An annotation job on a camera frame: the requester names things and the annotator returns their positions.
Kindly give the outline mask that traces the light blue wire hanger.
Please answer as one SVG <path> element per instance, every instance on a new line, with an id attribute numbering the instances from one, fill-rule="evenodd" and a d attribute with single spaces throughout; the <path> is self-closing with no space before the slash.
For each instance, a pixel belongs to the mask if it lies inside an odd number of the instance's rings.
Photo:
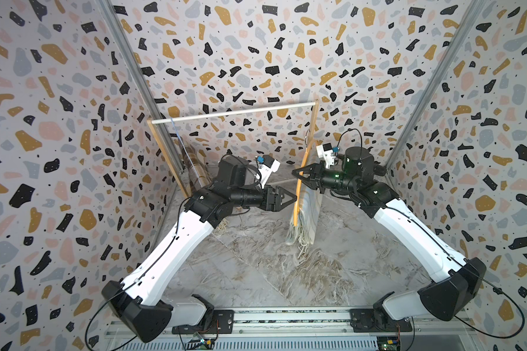
<path id="1" fill-rule="evenodd" d="M 189 166 L 190 166 L 191 159 L 190 159 L 190 157 L 189 157 L 189 155 L 187 153 L 186 145 L 184 143 L 183 138 L 179 134 L 179 128 L 177 127 L 176 122 L 174 121 L 174 118 L 169 117 L 169 120 L 170 120 L 169 124 L 172 126 L 174 134 L 176 135 L 177 140 L 179 142 L 179 149 L 180 149 L 180 152 L 182 154 L 182 161 L 183 161 L 183 164 L 184 164 L 184 169 L 186 171 L 189 171 Z"/>

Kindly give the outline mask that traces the blue plaid fringed scarf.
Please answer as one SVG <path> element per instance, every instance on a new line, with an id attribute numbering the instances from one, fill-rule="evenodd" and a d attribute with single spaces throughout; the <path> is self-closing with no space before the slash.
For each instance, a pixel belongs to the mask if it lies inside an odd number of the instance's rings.
<path id="1" fill-rule="evenodd" d="M 296 194 L 297 202 L 285 243 L 297 246 L 300 251 L 298 257 L 301 257 L 315 242 L 324 195 L 318 190 L 311 190 L 300 180 L 297 181 Z"/>

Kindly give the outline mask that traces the brown plaid fringed scarf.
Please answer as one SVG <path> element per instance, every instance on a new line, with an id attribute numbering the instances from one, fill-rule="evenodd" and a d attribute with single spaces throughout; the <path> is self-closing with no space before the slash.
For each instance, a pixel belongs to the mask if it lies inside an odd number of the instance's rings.
<path id="1" fill-rule="evenodd" d="M 181 152 L 190 191 L 195 192 L 209 186 L 212 183 L 212 177 L 206 169 L 204 157 L 188 143 L 181 147 Z"/>

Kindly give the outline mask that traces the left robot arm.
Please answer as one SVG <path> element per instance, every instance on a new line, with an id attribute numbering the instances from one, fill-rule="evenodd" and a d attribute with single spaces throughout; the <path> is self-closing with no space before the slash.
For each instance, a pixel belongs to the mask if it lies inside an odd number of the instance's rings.
<path id="1" fill-rule="evenodd" d="M 193 250 L 234 209 L 257 208 L 280 212 L 297 201 L 282 187 L 270 186 L 270 175 L 280 167 L 272 156 L 246 159 L 227 154 L 218 164 L 212 182 L 185 199 L 176 224 L 148 258 L 121 282 L 110 281 L 102 296 L 117 316 L 144 343 L 158 338 L 167 328 L 187 326 L 209 331 L 215 307 L 200 295 L 172 298 L 162 295 Z"/>

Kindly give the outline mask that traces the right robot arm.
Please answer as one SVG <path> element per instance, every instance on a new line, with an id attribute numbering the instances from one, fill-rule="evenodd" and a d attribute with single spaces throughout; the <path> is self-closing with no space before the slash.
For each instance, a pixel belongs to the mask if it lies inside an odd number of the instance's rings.
<path id="1" fill-rule="evenodd" d="M 398 295 L 389 292 L 373 305 L 373 324 L 384 330 L 390 323 L 431 314 L 450 321 L 480 289 L 485 264 L 468 259 L 424 225 L 388 184 L 378 181 L 386 168 L 363 147 L 344 154 L 319 152 L 320 162 L 295 169 L 292 174 L 306 187 L 352 202 L 388 229 L 421 263 L 430 284 Z"/>

